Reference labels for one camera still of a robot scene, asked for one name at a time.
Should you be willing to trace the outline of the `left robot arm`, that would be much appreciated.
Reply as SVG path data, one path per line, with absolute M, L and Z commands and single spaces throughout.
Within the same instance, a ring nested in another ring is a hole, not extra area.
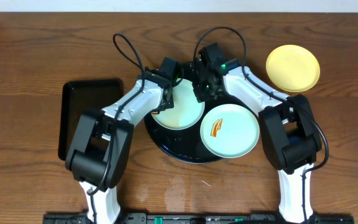
M 164 58 L 156 70 L 143 69 L 131 91 L 101 110 L 79 119 L 65 158 L 86 194 L 86 223 L 115 223 L 121 208 L 117 184 L 126 169 L 134 128 L 150 113 L 174 107 L 173 87 L 184 74 L 179 63 Z

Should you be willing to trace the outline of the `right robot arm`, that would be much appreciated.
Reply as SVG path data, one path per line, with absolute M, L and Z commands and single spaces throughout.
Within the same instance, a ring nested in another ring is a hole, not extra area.
M 279 212 L 286 222 L 310 223 L 310 174 L 327 141 L 308 99 L 274 90 L 238 59 L 227 59 L 216 43 L 196 48 L 193 65 L 198 101 L 226 93 L 257 115 L 264 153 L 279 174 Z

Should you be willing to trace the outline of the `yellow plate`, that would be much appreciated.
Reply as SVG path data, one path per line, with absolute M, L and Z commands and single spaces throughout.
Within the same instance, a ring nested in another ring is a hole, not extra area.
M 265 68 L 269 79 L 289 92 L 303 92 L 314 87 L 321 72 L 317 58 L 299 45 L 282 45 L 272 50 Z

